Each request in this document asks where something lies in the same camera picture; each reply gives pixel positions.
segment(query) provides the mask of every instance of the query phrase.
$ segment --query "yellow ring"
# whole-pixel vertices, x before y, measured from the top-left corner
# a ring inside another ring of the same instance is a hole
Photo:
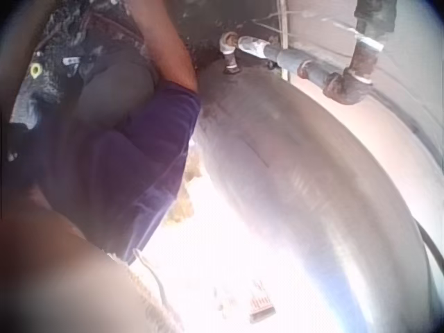
[[[31,76],[33,77],[33,79],[36,79],[40,75],[42,75],[43,67],[38,62],[34,62],[33,64],[31,64],[30,73],[31,73]]]

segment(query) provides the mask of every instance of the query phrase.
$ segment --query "purple shirt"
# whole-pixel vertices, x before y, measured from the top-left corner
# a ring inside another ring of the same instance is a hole
[[[45,196],[89,241],[131,261],[176,198],[199,111],[195,93],[165,82],[113,130],[49,117],[33,148]]]

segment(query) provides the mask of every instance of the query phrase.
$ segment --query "metal tank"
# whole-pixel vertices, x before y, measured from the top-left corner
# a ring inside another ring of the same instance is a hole
[[[291,315],[289,298],[304,297],[289,282],[301,265],[340,331],[430,331],[438,305],[425,247],[381,166],[277,74],[223,70],[217,62],[200,74],[196,141],[218,190],[275,253],[271,274],[288,292],[271,292],[277,311]]]

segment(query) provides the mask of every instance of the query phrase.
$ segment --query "sleeve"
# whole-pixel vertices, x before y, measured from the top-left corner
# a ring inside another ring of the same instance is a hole
[[[53,187],[87,238],[122,259],[146,244],[177,196],[200,112],[197,95],[165,82],[116,130],[76,126]]]

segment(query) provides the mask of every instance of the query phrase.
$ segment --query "person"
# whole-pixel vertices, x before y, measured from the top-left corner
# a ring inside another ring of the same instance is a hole
[[[126,3],[159,81],[140,59],[99,57],[77,115],[44,110],[3,167],[1,286],[11,323],[25,332],[179,330],[107,255],[130,263],[159,226],[200,112],[195,71],[163,0]]]

